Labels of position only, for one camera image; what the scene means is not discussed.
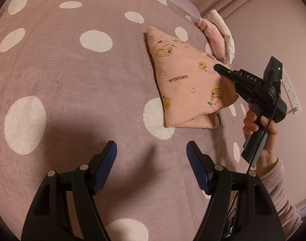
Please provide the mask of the person right hand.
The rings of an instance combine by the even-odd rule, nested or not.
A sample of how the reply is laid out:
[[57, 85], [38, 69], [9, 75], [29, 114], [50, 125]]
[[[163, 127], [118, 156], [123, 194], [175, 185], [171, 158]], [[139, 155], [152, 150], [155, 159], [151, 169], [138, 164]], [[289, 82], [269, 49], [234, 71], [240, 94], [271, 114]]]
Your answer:
[[[257, 132], [259, 127], [256, 124], [257, 116], [252, 111], [252, 104], [249, 104], [249, 111], [246, 112], [246, 117], [243, 120], [243, 133], [245, 137], [251, 136]], [[268, 127], [268, 138], [264, 145], [264, 149], [256, 164], [256, 172], [261, 177], [267, 174], [276, 164], [277, 156], [275, 155], [275, 145], [277, 142], [278, 128], [274, 121], [271, 121]]]

